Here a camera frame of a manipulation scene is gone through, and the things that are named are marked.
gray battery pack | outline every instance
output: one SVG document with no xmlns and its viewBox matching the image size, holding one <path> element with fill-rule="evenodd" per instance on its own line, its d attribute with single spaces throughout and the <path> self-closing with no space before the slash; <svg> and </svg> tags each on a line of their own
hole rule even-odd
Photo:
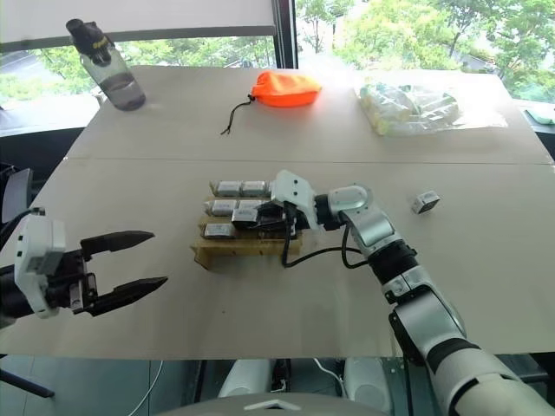
<svg viewBox="0 0 555 416">
<path fill-rule="evenodd" d="M 244 197 L 265 197 L 268 195 L 268 184 L 263 180 L 246 180 L 241 186 Z"/>
<path fill-rule="evenodd" d="M 206 214 L 214 217 L 230 217 L 236 207 L 236 199 L 215 199 L 205 202 Z"/>
<path fill-rule="evenodd" d="M 235 238 L 237 232 L 232 224 L 207 224 L 203 236 L 211 240 L 229 240 Z"/>
<path fill-rule="evenodd" d="M 257 224 L 258 210 L 256 208 L 233 210 L 232 224 L 238 229 L 245 229 Z"/>
<path fill-rule="evenodd" d="M 258 208 L 261 204 L 266 201 L 261 199 L 240 199 L 237 205 L 238 210 L 253 210 Z"/>
<path fill-rule="evenodd" d="M 241 181 L 220 180 L 210 183 L 212 192 L 216 197 L 239 197 L 241 195 Z"/>
</svg>

clear plastic bottle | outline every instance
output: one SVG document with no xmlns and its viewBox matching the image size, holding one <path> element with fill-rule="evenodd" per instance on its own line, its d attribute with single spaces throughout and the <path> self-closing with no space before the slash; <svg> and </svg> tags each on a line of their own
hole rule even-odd
<svg viewBox="0 0 555 416">
<path fill-rule="evenodd" d="M 72 19 L 66 23 L 81 64 L 102 89 L 114 107 L 130 111 L 142 106 L 145 94 L 121 58 L 114 43 L 95 22 Z"/>
</svg>

battery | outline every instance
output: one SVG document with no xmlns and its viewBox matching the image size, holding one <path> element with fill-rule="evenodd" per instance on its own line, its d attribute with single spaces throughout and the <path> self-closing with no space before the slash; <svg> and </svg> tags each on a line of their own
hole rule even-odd
<svg viewBox="0 0 555 416">
<path fill-rule="evenodd" d="M 245 229 L 257 224 L 258 211 L 256 209 L 233 210 L 232 224 L 238 229 Z"/>
<path fill-rule="evenodd" d="M 265 197 L 268 195 L 268 184 L 263 180 L 246 180 L 241 186 L 244 197 Z"/>
<path fill-rule="evenodd" d="M 238 197 L 241 195 L 241 181 L 220 180 L 211 182 L 212 192 L 216 197 Z"/>
<path fill-rule="evenodd" d="M 203 235 L 213 240 L 233 239 L 236 231 L 232 224 L 207 224 Z"/>
<path fill-rule="evenodd" d="M 435 191 L 428 191 L 418 195 L 411 208 L 415 214 L 422 214 L 430 211 L 438 202 L 440 202 L 439 195 Z"/>
<path fill-rule="evenodd" d="M 214 217 L 230 217 L 236 207 L 236 199 L 215 199 L 205 202 L 205 212 Z"/>
<path fill-rule="evenodd" d="M 258 208 L 265 201 L 260 199 L 240 199 L 237 205 L 238 210 L 251 210 Z"/>
</svg>

wooden pallet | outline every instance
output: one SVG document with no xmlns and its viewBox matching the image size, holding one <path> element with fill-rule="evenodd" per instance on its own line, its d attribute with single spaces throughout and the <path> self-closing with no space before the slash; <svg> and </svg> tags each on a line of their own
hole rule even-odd
<svg viewBox="0 0 555 416">
<path fill-rule="evenodd" d="M 260 199 L 268 201 L 267 197 L 215 197 L 211 195 L 205 201 L 214 199 Z M 284 236 L 276 233 L 263 233 L 260 231 L 238 231 L 237 238 L 230 240 L 211 240 L 202 237 L 207 224 L 226 224 L 231 221 L 229 217 L 212 217 L 204 215 L 199 220 L 200 237 L 191 249 L 195 253 L 194 261 L 205 269 L 212 267 L 215 257 L 223 256 L 281 256 L 284 250 Z M 291 240 L 289 253 L 298 255 L 301 251 L 302 233 L 298 232 L 297 238 Z"/>
<path fill-rule="evenodd" d="M 289 253 L 298 255 L 301 251 L 302 236 L 292 240 Z M 281 256 L 283 239 L 237 238 L 234 240 L 206 240 L 199 238 L 191 246 L 195 252 L 194 261 L 205 269 L 212 267 L 212 260 L 222 256 Z"/>
</svg>

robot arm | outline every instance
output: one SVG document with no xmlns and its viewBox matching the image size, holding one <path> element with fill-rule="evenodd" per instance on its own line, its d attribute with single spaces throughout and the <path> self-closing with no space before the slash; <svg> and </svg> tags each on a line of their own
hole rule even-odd
<svg viewBox="0 0 555 416">
<path fill-rule="evenodd" d="M 310 228 L 351 229 L 386 300 L 395 305 L 389 315 L 395 338 L 414 364 L 427 367 L 444 414 L 555 414 L 499 359 L 467 339 L 459 314 L 418 264 L 416 251 L 377 206 L 370 189 L 351 185 L 316 195 L 305 179 L 282 171 L 272 183 L 272 201 L 296 205 Z"/>
<path fill-rule="evenodd" d="M 124 250 L 154 234 L 123 231 L 86 238 L 80 250 L 66 252 L 63 223 L 38 213 L 23 220 L 14 265 L 0 269 L 0 328 L 26 315 L 49 318 L 59 308 L 101 315 L 138 301 L 166 282 L 166 277 L 140 279 L 99 296 L 86 262 L 96 253 Z"/>
</svg>

